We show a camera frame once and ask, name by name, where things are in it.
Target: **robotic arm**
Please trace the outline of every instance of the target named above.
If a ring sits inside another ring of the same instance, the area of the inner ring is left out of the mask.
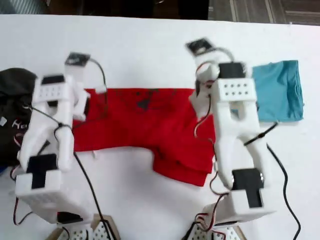
[[[208,100],[211,101],[216,137],[214,168],[229,190],[221,201],[204,207],[203,220],[210,228],[207,230],[234,226],[275,212],[277,195],[269,166],[272,155],[264,138],[248,142],[262,132],[252,72],[244,63],[235,62],[226,49],[215,48],[206,39],[188,43],[187,47],[198,65],[196,91],[190,100],[198,109],[201,106],[208,109]],[[220,61],[219,52],[227,55],[230,61]],[[232,152],[236,139],[247,148],[253,168],[233,169],[236,156],[232,156]]]
[[[74,164],[71,130],[73,119],[86,119],[89,97],[72,75],[45,76],[35,82],[34,109],[18,153],[25,174],[17,176],[15,194],[52,224],[89,224],[93,219],[88,207],[91,195],[81,189],[85,178]]]

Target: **red cloth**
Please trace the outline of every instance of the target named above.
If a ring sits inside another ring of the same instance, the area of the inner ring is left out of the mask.
[[[75,151],[132,146],[150,149],[153,170],[166,177],[203,186],[212,171],[213,117],[198,127],[188,97],[193,89],[109,89],[91,94],[85,123],[73,123]]]

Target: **blue cloth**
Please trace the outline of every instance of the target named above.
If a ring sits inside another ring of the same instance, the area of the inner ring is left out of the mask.
[[[303,119],[303,97],[297,60],[253,68],[260,122]]]

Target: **white tabletop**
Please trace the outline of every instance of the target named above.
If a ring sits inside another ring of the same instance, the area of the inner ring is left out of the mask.
[[[193,88],[195,64],[185,43],[208,37],[228,48],[237,60],[260,65],[299,60],[304,120],[281,125],[267,141],[288,175],[288,200],[301,221],[299,239],[316,239],[320,213],[320,27],[159,20],[94,16],[0,15],[0,70],[26,68],[37,75],[61,73],[70,51],[89,53],[103,66],[110,88]],[[101,84],[93,64],[85,86]],[[95,188],[101,210],[112,215],[124,240],[178,240],[193,217],[217,198],[205,187],[178,182],[152,171],[152,153],[115,148],[79,157]],[[276,162],[274,182],[282,191]],[[21,226],[12,222],[14,183],[0,177],[0,239],[43,240],[55,228],[36,215]],[[285,203],[278,212],[241,224],[248,240],[291,240],[297,224]],[[18,218],[28,212],[21,203]]]

